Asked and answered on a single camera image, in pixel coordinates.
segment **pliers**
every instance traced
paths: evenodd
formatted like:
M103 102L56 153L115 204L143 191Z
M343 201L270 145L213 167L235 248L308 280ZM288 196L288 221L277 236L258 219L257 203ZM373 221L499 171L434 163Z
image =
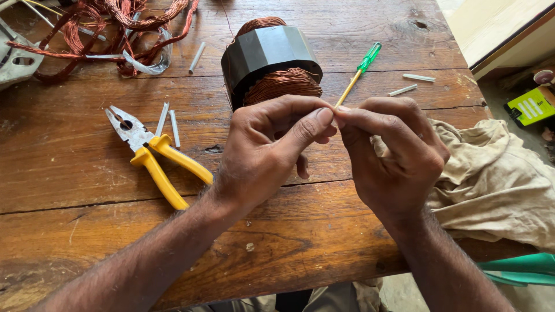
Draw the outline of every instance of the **pliers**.
M154 182L173 208L181 210L186 209L189 205L175 190L175 187L173 187L152 153L148 150L148 146L191 171L206 184L212 184L214 181L212 173L187 155L171 147L171 138L167 134L156 137L134 116L113 105L110 105L110 108L120 118L110 112L109 109L105 109L104 111L108 115L108 119L122 140L129 143L129 146L135 152L135 157L131 159L131 164L136 167L145 166L147 168Z

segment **copper wire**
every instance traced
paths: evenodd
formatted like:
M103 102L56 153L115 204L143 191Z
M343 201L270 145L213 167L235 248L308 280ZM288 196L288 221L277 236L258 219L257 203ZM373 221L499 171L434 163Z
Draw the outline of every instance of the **copper wire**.
M235 38L237 39L238 36L242 34L246 34L247 32L253 31L258 28L280 26L280 25L287 26L287 24L284 22L283 19L276 16L255 18L252 21L248 21L243 26L241 26Z
M193 21L193 13L195 13L199 4L199 0L192 1L191 9L187 12L185 26L179 36L172 37L171 39L162 42L158 41L150 50L134 54L133 46L137 45L144 32L153 30L158 31L159 27L167 29L168 22L175 18L189 4L189 0L174 0L170 8L167 9L161 16L149 16L143 21L133 20L131 16L135 12L142 12L145 9L146 1L147 0L79 0L78 3L70 7L66 14L60 17L50 34L48 34L46 38L41 41L39 48L25 46L11 41L6 44L10 47L22 49L31 53L42 54L53 58L70 59L71 62L57 74L45 75L39 71L35 72L35 77L47 83L57 83L66 79L77 64L83 61L116 62L118 71L122 75L135 76L138 74L137 70L135 68L128 67L123 57L93 59L88 58L87 56L121 54L123 50L126 50L140 63L148 66L152 63L156 55L158 55L158 52L160 52L163 47L177 42L187 36ZM107 24L107 22L100 16L100 14L105 12L110 13L113 18L111 22L118 25L118 30L112 38L110 45L106 49L99 53L94 53L90 50L92 49L98 34ZM92 23L86 23L85 27L94 32L94 35L91 36L90 40L86 44L81 42L78 34L79 21L82 18L92 18L94 20ZM69 46L70 52L53 53L45 51L44 48L46 45L60 29L64 34L64 39ZM129 37L125 35L126 29L133 30L131 34L129 34ZM133 42L129 42L129 38L133 37L135 34L137 35L135 40L133 40Z
M317 77L318 75L301 68L269 73L253 86L243 99L243 103L249 106L284 94L320 97L322 88L315 80Z
M283 19L274 16L253 19L246 22L237 32L235 39L258 28L272 26L287 26ZM285 94L322 96L322 88L316 82L318 75L301 68L289 68L266 74L250 88L243 98L243 105L249 106L265 100L280 97Z

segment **wooden tabletop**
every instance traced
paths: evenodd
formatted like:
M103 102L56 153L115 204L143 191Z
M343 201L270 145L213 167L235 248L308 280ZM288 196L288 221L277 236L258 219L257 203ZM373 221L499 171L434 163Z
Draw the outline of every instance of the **wooden tabletop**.
M151 0L142 15L160 14L169 0ZM429 117L459 129L488 118L485 102L434 0L201 0L190 34L173 47L159 76L121 79L113 63L78 66L56 85L27 81L0 93L0 310L19 311L135 241L173 208L108 122L116 105L154 130L164 102L175 109L181 151L212 172L225 147L231 109L220 58L240 26L279 16L308 38L324 71L322 98L335 103L375 41L384 47L351 91L346 105L414 84L404 73L437 77L418 82L415 98ZM49 28L22 7L0 14L32 42ZM171 22L176 33L184 15ZM62 40L51 47L61 51ZM202 41L206 49L187 69ZM60 62L46 59L44 72ZM164 132L171 136L166 122ZM338 281L407 271L395 242L356 195L339 135L312 145L309 180L291 173L286 185L222 234L158 301L171 309ZM160 165L187 202L202 181L176 163ZM253 243L254 250L246 245ZM534 252L509 240L465 239L477 261Z

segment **hairy forearm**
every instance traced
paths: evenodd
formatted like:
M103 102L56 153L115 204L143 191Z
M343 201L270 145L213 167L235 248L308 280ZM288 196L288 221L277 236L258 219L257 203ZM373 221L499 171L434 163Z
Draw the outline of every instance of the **hairy forearm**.
M33 311L147 311L233 224L210 196L46 298Z
M386 228L431 311L514 311L430 212Z

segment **wrist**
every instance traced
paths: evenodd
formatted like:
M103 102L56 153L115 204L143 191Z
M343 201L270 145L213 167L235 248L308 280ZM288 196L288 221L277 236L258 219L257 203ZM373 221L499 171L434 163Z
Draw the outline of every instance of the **wrist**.
M239 206L220 196L214 187L205 191L195 206L203 207L207 217L212 220L227 220L234 223L241 218L238 213Z
M396 219L380 218L380 220L396 241L419 239L428 236L431 232L441 230L436 217L427 208L422 208L414 215Z

